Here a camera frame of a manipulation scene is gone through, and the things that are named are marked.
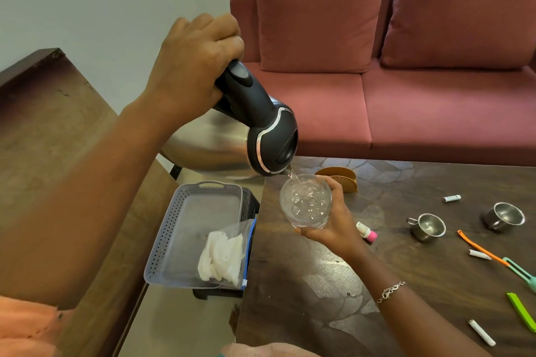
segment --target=electric kettle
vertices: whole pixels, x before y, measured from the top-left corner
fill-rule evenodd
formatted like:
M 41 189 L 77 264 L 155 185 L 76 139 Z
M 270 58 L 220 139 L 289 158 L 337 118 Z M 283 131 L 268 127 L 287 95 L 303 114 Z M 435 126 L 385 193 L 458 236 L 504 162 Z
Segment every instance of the electric kettle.
M 214 177 L 248 179 L 282 173 L 298 146 L 292 110 L 269 96 L 238 60 L 216 80 L 220 101 L 177 130 L 161 153 L 179 167 Z

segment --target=person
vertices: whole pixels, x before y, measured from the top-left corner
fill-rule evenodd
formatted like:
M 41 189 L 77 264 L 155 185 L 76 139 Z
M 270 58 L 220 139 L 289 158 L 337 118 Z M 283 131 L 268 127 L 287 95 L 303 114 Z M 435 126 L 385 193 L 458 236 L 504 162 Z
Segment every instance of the person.
M 53 187 L 46 198 L 0 237 L 0 355 L 52 356 L 110 249 L 154 158 L 171 134 L 221 98 L 216 78 L 244 43 L 230 14 L 179 18 L 171 27 L 142 94 Z M 366 245 L 344 204 L 341 186 L 324 177 L 333 204 L 324 229 L 298 230 L 344 259 L 373 297 L 400 279 Z M 400 347 L 414 357 L 489 357 L 436 313 L 408 285 L 381 303 Z M 313 356 L 287 344 L 232 344 L 226 357 Z

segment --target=silver bracelet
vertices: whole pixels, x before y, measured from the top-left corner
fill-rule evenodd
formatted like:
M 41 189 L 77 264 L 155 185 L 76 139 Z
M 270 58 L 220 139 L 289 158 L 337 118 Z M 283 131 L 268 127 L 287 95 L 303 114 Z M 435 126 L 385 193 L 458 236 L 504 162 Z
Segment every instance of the silver bracelet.
M 386 300 L 394 291 L 396 291 L 402 285 L 406 285 L 406 281 L 399 282 L 397 285 L 393 285 L 390 288 L 384 289 L 382 292 L 382 296 L 380 296 L 379 299 L 376 301 L 376 306 Z

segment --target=forearm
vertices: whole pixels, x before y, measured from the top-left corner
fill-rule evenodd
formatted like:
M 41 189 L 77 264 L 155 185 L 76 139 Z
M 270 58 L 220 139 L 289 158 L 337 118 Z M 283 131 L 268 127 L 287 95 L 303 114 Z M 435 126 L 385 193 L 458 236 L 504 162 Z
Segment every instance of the forearm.
M 369 250 L 348 261 L 372 298 L 398 284 L 396 276 Z M 379 304 L 386 323 L 408 357 L 490 357 L 483 348 L 457 330 L 408 286 L 401 286 Z
M 0 238 L 0 294 L 75 307 L 106 257 L 165 136 L 139 102 Z

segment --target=metal cup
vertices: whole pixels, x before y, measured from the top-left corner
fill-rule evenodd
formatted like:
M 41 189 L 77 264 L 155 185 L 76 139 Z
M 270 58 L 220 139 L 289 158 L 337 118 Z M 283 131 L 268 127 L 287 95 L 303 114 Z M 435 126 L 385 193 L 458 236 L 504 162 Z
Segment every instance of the metal cup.
M 419 219 L 409 217 L 406 221 L 411 225 L 413 235 L 422 242 L 433 241 L 446 232 L 443 220 L 431 213 L 423 213 Z
M 482 220 L 491 230 L 505 230 L 525 223 L 525 215 L 510 203 L 498 202 L 482 215 Z

